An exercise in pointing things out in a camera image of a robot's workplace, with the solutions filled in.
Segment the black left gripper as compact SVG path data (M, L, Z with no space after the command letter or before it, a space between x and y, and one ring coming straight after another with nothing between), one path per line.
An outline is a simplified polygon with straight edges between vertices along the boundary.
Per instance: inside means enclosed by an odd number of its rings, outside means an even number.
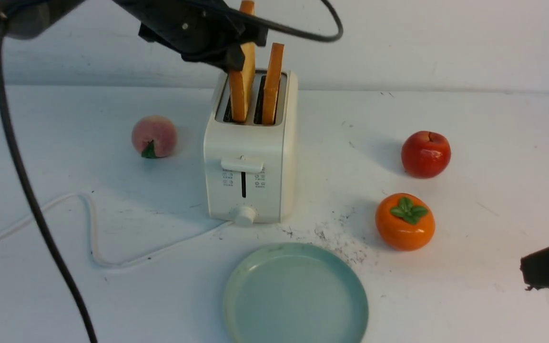
M137 18L139 37L179 53L184 61L224 72L240 71L241 45L265 46L268 28L248 15L237 17L223 0L116 0Z

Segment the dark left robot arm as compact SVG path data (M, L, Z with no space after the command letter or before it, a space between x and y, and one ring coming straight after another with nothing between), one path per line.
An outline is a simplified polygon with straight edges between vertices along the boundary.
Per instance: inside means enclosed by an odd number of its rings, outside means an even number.
M74 11L80 0L0 0L4 35L33 39ZM268 29L222 0L118 0L137 18L139 36L222 71L239 71L249 57L242 46L265 46Z

